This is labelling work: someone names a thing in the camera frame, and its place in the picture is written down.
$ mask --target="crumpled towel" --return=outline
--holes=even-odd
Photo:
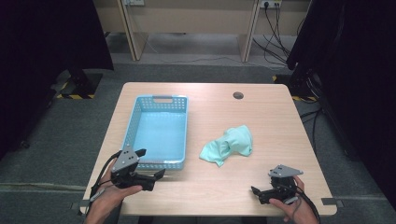
[[[201,151],[200,159],[215,162],[218,167],[224,164],[233,152],[249,156],[252,151],[252,137],[246,125],[230,128],[221,138],[207,143]]]

